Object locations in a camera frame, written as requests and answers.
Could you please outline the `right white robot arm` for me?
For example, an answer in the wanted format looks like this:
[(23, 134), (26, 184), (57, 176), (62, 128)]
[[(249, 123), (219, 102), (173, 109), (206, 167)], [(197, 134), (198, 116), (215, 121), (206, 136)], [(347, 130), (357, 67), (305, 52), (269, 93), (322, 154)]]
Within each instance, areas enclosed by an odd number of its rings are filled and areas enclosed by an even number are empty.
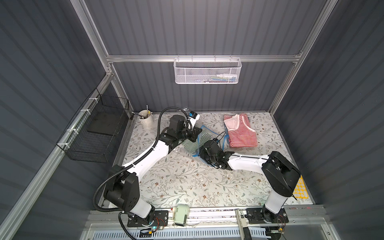
[(280, 152), (250, 156), (224, 151), (218, 141), (209, 140), (199, 148), (199, 158), (215, 169), (249, 171), (263, 174), (272, 190), (262, 209), (254, 215), (266, 223), (284, 222), (284, 205), (294, 196), (294, 190), (302, 176), (300, 170)]

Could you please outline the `green white striped garment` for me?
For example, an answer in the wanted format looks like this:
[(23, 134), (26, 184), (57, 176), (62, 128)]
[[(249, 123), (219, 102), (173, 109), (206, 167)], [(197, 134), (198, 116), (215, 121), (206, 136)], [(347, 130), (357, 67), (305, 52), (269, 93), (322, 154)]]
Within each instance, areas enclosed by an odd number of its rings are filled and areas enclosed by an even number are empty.
[(209, 140), (212, 140), (212, 132), (208, 129), (203, 129), (195, 142), (185, 140), (182, 145), (188, 154), (196, 157), (200, 153), (200, 147), (202, 147)]

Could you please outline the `clear vacuum bag blue zip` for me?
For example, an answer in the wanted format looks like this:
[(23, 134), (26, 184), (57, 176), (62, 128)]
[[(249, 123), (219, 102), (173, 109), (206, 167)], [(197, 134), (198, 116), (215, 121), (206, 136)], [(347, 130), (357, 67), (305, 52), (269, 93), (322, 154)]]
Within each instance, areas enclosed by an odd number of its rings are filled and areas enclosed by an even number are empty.
[(205, 125), (197, 127), (198, 134), (195, 141), (185, 140), (182, 143), (184, 150), (192, 157), (199, 158), (206, 165), (216, 169), (225, 169), (231, 153), (224, 151), (225, 140), (229, 138), (228, 130), (217, 134)]

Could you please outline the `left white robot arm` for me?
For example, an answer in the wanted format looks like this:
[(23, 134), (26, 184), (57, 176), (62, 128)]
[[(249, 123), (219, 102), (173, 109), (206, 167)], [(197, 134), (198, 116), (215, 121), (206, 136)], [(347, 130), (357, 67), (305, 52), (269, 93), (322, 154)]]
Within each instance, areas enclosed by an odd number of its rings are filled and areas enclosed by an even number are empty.
[(185, 140), (195, 142), (202, 129), (195, 127), (200, 115), (190, 112), (187, 117), (174, 115), (167, 128), (158, 133), (155, 142), (136, 159), (117, 166), (106, 182), (104, 198), (124, 213), (135, 215), (146, 225), (153, 221), (155, 207), (140, 196), (142, 177), (162, 158)]

